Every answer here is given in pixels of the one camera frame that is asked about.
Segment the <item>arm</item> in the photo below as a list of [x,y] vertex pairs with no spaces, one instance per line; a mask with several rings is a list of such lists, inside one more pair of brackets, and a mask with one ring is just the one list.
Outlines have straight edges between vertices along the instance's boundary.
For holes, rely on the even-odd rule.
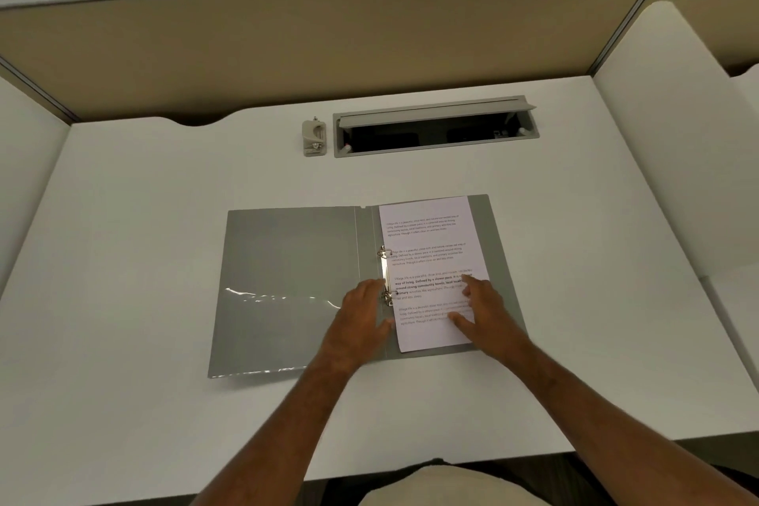
[[450,319],[477,347],[509,368],[548,411],[620,506],[759,506],[752,494],[656,434],[547,357],[517,327],[489,281],[464,276],[474,323]]
[[293,503],[347,381],[372,358],[393,326],[391,320],[376,326],[377,296],[383,283],[364,281],[346,294],[300,380],[192,506]]

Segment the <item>binder ring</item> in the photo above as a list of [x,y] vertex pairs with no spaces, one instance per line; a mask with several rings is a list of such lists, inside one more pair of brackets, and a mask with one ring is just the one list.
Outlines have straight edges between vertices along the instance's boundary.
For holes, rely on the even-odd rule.
[[381,297],[384,298],[385,304],[387,306],[393,305],[393,292],[394,290],[390,288],[390,276],[389,276],[389,267],[388,267],[388,261],[387,259],[393,255],[393,251],[391,249],[385,248],[385,245],[383,244],[380,246],[379,252],[377,252],[377,256],[379,256],[379,261],[382,263],[382,276],[385,279],[385,290],[382,291]]

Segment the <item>person's left hand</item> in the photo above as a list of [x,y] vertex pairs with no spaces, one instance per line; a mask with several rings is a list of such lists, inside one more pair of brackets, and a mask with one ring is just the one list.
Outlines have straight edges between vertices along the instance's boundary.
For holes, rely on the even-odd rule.
[[368,280],[348,292],[315,360],[352,375],[369,362],[387,340],[393,319],[376,325],[377,297],[385,281]]

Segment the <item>person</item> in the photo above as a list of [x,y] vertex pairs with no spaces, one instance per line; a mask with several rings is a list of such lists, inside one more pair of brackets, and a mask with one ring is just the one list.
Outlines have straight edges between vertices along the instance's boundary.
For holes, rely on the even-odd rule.
[[[548,357],[512,321],[489,281],[466,275],[463,280],[474,322],[451,312],[453,324],[524,382],[613,501],[621,506],[759,506],[751,492],[631,418]],[[346,294],[311,364],[193,506],[293,503],[347,382],[392,330],[389,319],[376,325],[383,284],[363,281]],[[412,471],[369,492],[362,504],[546,503],[518,485],[475,470],[442,464]]]

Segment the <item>beige clothing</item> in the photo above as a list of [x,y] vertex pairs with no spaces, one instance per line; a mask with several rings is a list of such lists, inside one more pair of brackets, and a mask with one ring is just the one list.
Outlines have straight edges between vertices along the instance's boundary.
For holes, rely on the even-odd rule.
[[521,486],[456,466],[425,466],[369,492],[360,506],[547,506]]

